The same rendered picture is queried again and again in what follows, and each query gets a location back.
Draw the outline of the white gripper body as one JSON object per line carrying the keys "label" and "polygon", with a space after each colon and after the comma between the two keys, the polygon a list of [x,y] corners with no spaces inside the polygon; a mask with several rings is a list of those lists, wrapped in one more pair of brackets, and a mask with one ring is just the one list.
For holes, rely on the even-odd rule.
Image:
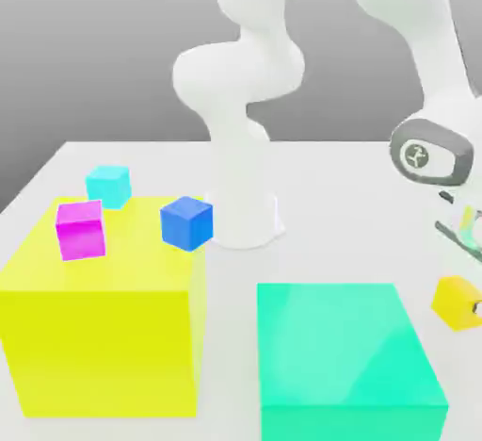
{"label": "white gripper body", "polygon": [[439,220],[435,221],[434,226],[441,238],[442,259],[448,272],[468,280],[482,280],[482,253],[475,253],[464,247],[455,234]]}

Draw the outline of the small magenta cube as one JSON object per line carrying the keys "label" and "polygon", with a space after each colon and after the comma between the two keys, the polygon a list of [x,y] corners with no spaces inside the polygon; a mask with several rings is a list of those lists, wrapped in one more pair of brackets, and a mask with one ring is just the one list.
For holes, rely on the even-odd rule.
{"label": "small magenta cube", "polygon": [[105,256],[101,201],[60,204],[56,212],[56,235],[63,261]]}

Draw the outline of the large turquoise box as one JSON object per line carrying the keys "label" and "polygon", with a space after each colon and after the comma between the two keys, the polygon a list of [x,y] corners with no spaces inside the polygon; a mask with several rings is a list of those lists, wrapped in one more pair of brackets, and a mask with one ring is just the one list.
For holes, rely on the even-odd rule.
{"label": "large turquoise box", "polygon": [[392,284],[257,286],[260,441],[441,441],[448,402]]}

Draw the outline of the small cyan cube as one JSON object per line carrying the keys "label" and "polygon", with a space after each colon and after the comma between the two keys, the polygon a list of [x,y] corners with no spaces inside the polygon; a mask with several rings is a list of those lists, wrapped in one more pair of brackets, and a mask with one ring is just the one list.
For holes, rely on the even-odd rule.
{"label": "small cyan cube", "polygon": [[122,209],[132,196],[128,167],[101,165],[88,173],[85,179],[88,199],[99,200],[104,209]]}

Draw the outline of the small orange cube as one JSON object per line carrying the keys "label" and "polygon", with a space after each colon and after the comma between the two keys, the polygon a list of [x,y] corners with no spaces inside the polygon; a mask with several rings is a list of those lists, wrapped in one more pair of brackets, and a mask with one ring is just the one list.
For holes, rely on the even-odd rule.
{"label": "small orange cube", "polygon": [[453,330],[482,327],[475,308],[482,304],[482,291],[460,276],[442,277],[431,304],[434,312]]}

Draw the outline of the large yellow box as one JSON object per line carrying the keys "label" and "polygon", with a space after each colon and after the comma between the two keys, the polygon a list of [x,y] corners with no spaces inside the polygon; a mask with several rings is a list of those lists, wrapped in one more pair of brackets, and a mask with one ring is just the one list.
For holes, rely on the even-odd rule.
{"label": "large yellow box", "polygon": [[165,197],[104,215],[106,254],[63,261],[49,206],[0,270],[0,342],[27,417],[193,417],[205,251],[163,242]]}

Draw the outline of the small blue cube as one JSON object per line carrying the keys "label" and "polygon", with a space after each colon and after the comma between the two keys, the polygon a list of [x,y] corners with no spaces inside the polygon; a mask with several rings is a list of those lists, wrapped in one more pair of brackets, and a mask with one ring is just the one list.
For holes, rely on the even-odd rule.
{"label": "small blue cube", "polygon": [[162,240],[193,252],[214,235],[213,206],[184,196],[160,209]]}

